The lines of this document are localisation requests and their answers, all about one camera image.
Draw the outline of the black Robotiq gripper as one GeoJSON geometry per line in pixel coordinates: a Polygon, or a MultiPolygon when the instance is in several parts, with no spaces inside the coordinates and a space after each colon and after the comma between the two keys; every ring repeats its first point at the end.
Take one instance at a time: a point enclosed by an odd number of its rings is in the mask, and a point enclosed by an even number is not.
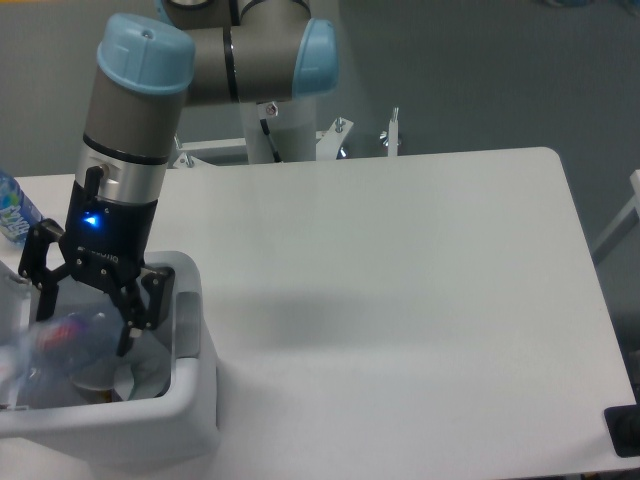
{"type": "Polygon", "coordinates": [[[59,282],[70,276],[115,295],[123,320],[118,356],[128,353],[143,332],[157,329],[169,315],[175,283],[171,267],[143,268],[157,204],[90,198],[75,182],[65,229],[52,219],[44,219],[27,233],[18,273],[39,292],[35,320],[53,316],[59,282]],[[64,263],[51,270],[47,255],[54,243],[59,243],[64,263]]]}

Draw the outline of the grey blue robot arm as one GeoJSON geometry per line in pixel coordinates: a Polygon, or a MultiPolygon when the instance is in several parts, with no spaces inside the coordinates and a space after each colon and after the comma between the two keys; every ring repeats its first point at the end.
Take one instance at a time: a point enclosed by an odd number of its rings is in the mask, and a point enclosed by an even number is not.
{"type": "Polygon", "coordinates": [[[55,310],[65,278],[109,296],[117,352],[168,314],[175,274],[144,254],[179,118],[189,105],[264,104],[332,91],[333,25],[305,1],[159,1],[156,18],[119,13],[105,27],[66,221],[31,226],[19,274],[55,310]]]}

